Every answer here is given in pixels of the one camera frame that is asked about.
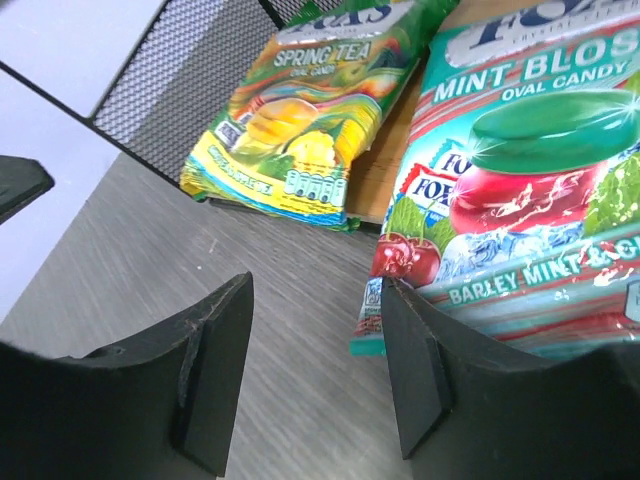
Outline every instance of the cherry illustration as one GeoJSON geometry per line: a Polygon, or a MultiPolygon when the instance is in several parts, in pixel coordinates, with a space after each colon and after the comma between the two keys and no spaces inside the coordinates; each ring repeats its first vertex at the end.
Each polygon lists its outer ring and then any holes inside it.
{"type": "Polygon", "coordinates": [[[411,265],[404,279],[414,288],[432,283],[440,269],[440,252],[429,240],[410,238],[412,247],[411,265]]]}
{"type": "Polygon", "coordinates": [[[450,219],[457,233],[582,221],[606,162],[569,172],[509,175],[471,167],[456,182],[450,219]]]}
{"type": "Polygon", "coordinates": [[[391,233],[378,240],[370,275],[402,278],[419,288],[433,282],[439,268],[440,252],[432,242],[391,233]]]}
{"type": "Polygon", "coordinates": [[[411,247],[404,236],[399,233],[382,235],[378,240],[369,275],[402,278],[409,269],[411,255],[411,247]]]}

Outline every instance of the plastic wrapper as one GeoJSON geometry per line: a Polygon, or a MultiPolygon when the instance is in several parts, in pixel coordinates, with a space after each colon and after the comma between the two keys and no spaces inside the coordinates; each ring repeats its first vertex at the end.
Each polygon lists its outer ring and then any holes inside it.
{"type": "Polygon", "coordinates": [[[351,163],[371,145],[453,6],[351,1],[309,20],[319,10],[308,2],[204,132],[181,187],[196,198],[222,196],[268,214],[352,229],[344,209],[351,163]]]}
{"type": "Polygon", "coordinates": [[[436,36],[354,354],[381,277],[524,351],[640,334],[640,9],[552,2],[436,36]]]}

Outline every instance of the gray table surface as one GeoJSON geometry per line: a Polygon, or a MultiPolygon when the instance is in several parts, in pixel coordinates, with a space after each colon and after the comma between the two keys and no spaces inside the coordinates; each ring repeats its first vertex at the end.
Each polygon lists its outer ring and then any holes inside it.
{"type": "Polygon", "coordinates": [[[353,358],[375,236],[197,204],[120,156],[0,338],[81,356],[255,276],[227,478],[409,479],[384,358],[353,358]]]}

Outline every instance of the black foam piece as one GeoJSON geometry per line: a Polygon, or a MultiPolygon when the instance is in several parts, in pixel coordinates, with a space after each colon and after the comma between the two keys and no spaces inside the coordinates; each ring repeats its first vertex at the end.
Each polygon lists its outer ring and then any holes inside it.
{"type": "Polygon", "coordinates": [[[54,185],[36,160],[0,155],[0,224],[54,185]]]}
{"type": "Polygon", "coordinates": [[[86,358],[0,343],[0,478],[223,476],[252,318],[245,274],[86,358]]]}
{"type": "Polygon", "coordinates": [[[465,326],[392,279],[382,322],[416,480],[640,478],[640,345],[551,361],[465,326]]]}

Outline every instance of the black metal mesh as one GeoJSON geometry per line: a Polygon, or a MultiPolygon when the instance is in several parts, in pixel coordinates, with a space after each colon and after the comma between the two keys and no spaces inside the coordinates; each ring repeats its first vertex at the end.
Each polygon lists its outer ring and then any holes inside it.
{"type": "MultiPolygon", "coordinates": [[[[291,20],[306,0],[271,0],[271,4],[275,7],[280,18],[287,23],[291,20]]],[[[316,5],[327,11],[336,8],[343,0],[315,0],[316,5]]]]}
{"type": "Polygon", "coordinates": [[[200,134],[275,32],[257,0],[168,2],[96,127],[177,181],[200,134]]]}

